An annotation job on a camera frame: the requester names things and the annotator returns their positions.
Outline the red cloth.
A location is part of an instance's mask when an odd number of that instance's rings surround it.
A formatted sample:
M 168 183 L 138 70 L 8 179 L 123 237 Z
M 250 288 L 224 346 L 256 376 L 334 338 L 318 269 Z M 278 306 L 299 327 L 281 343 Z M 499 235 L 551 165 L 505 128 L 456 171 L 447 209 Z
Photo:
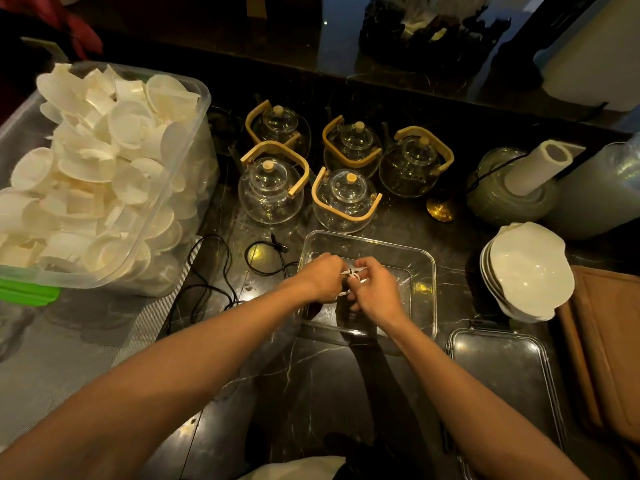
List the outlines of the red cloth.
M 0 9 L 35 15 L 56 30 L 69 34 L 76 55 L 83 60 L 87 60 L 87 52 L 103 53 L 98 34 L 81 17 L 64 8 L 60 0 L 0 0 Z

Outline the green plastic bin lid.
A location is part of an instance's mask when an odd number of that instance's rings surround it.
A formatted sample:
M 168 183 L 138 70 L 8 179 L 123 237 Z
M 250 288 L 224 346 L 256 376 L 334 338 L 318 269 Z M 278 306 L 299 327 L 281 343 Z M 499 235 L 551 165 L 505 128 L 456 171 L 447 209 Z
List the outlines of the green plastic bin lid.
M 59 287 L 0 279 L 0 300 L 16 305 L 41 307 L 60 296 Z

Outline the round green glass jar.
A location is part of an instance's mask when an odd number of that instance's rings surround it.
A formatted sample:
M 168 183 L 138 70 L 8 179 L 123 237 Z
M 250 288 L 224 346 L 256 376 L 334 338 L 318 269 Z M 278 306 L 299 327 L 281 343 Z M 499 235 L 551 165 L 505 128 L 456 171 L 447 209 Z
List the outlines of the round green glass jar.
M 512 223 L 537 222 L 556 205 L 559 191 L 551 179 L 525 196 L 507 189 L 505 177 L 527 153 L 500 147 L 485 154 L 466 182 L 467 206 L 485 223 L 500 227 Z

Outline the brown wooden board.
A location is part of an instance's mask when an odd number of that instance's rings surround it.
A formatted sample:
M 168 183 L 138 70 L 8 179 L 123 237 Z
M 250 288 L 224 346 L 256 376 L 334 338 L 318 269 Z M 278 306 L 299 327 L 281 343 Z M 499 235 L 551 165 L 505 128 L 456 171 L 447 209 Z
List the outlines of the brown wooden board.
M 640 447 L 640 276 L 571 266 L 556 309 L 586 421 Z

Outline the person's left forearm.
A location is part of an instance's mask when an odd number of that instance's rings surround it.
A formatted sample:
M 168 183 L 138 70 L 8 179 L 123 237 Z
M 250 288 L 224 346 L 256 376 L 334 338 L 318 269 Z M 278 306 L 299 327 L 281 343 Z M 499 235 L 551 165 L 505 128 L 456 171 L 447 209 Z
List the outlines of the person's left forearm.
M 132 479 L 304 305 L 286 280 L 158 341 L 82 387 L 0 453 L 0 480 Z

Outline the stack of white bowls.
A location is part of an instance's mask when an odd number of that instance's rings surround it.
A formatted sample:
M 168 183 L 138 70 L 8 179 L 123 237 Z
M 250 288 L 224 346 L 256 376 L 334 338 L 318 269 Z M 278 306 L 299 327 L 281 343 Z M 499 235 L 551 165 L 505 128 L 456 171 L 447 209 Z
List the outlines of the stack of white bowls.
M 562 238 L 536 223 L 500 227 L 481 251 L 479 266 L 503 313 L 528 323 L 555 316 L 575 288 L 565 247 Z

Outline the person's right hand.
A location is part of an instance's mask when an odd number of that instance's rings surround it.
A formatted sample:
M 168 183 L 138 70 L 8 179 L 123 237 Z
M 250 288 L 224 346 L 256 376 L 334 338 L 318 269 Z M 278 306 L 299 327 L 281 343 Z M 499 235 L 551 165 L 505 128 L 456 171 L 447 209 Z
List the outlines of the person's right hand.
M 350 309 L 363 312 L 386 334 L 411 324 L 399 295 L 397 281 L 383 266 L 382 275 L 348 278 Z

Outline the silver metal tray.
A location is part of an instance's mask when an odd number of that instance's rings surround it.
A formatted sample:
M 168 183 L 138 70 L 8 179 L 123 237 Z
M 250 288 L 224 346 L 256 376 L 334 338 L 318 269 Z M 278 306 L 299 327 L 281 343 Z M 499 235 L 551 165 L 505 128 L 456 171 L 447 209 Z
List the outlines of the silver metal tray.
M 447 339 L 447 352 L 565 451 L 563 416 L 548 355 L 538 339 L 513 331 L 457 329 Z

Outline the dark decorative rock ornament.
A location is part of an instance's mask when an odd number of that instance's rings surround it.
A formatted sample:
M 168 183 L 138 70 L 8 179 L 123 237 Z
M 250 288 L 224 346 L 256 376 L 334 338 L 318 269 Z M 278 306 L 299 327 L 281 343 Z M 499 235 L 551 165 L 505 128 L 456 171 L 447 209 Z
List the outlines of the dark decorative rock ornament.
M 510 28 L 490 0 L 370 0 L 358 44 L 377 62 L 439 77 L 476 75 Z

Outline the person's right forearm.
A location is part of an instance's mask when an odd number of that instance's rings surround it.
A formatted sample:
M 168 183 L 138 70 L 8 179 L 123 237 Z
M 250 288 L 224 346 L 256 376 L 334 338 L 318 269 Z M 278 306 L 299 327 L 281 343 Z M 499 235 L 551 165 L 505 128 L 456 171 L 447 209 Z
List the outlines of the person's right forearm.
M 588 480 L 548 437 L 405 315 L 379 322 L 408 359 L 470 466 L 486 480 Z

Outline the white paper roll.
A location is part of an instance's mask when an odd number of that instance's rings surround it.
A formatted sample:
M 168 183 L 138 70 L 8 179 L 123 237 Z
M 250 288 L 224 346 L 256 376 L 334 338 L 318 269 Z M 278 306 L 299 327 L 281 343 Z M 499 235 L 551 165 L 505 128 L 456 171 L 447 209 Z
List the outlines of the white paper roll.
M 505 187 L 516 196 L 526 196 L 555 177 L 572 161 L 572 153 L 564 143 L 548 139 L 515 163 L 504 177 Z

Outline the clear rectangular plastic tray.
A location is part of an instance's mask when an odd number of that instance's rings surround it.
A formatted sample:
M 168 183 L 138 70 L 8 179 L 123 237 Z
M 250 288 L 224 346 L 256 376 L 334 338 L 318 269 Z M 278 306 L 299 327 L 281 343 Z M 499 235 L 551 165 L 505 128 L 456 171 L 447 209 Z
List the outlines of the clear rectangular plastic tray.
M 351 339 L 391 343 L 388 325 L 411 320 L 429 338 L 438 331 L 436 263 L 425 250 L 327 231 L 308 234 L 300 270 L 316 258 L 339 257 L 343 295 L 307 305 L 297 318 L 311 338 L 336 344 Z

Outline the person's left hand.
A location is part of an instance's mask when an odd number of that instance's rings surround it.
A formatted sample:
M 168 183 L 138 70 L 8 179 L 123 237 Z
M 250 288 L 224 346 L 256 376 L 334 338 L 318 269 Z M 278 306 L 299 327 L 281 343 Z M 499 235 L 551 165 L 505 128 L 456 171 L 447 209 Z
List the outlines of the person's left hand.
M 301 303 L 327 302 L 327 258 L 339 257 L 330 253 L 321 254 L 309 261 L 295 276 L 288 279 L 293 287 L 294 295 Z

